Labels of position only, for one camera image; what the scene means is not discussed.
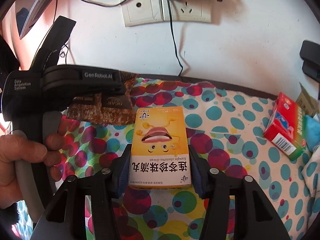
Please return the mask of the red green medicine box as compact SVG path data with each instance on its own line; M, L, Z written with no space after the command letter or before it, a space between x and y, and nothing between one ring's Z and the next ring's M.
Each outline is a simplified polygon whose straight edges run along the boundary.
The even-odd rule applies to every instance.
M306 150L305 113L284 93L279 93L264 137L290 160L296 160Z

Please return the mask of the yellow medicine box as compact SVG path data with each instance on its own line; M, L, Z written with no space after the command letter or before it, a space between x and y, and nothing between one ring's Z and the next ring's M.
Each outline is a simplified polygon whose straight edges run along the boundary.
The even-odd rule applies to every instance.
M155 190L190 185L191 165L182 107L138 109L129 186Z

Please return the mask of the small cardboard box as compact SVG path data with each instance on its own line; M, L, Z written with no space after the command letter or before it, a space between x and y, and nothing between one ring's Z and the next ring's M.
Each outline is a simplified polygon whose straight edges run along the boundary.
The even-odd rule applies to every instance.
M309 115L313 118L315 115L319 114L319 100L313 98L301 83L299 83L299 85L300 94L296 100L296 103L301 107L306 115Z

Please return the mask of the black monitor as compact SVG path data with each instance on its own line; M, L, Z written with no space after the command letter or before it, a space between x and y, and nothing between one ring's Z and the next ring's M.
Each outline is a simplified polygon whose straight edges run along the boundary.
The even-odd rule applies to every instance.
M27 17L21 27L18 27L20 39L24 38L32 29L38 19L42 16L52 0L35 0L31 8L28 9Z

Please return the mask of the brown coffee snack bag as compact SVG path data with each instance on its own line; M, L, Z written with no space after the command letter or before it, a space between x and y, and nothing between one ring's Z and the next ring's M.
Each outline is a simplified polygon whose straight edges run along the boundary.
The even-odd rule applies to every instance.
M130 93L138 75L120 72L120 77L123 89L119 94L108 90L98 94L76 97L67 109L67 118L100 125L133 124L136 111Z

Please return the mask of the black clamp mount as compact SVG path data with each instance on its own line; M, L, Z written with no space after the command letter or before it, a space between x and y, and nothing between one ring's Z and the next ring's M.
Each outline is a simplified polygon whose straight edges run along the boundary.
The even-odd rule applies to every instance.
M299 54L303 60L303 73L313 80L319 82L320 45L315 42L304 40Z

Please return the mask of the blue cloth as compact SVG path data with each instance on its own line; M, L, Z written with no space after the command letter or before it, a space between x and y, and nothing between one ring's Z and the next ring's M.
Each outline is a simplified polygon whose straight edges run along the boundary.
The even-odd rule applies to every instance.
M305 116L305 139L310 152L314 152L319 145L319 122L312 117Z

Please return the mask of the white wall socket plate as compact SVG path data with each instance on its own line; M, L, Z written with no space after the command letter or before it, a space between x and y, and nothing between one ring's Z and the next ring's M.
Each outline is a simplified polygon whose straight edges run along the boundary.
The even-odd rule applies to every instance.
M212 0L171 1L170 6L167 0L128 0L121 5L121 10L126 27L169 22L169 10L173 21L203 23L212 21Z

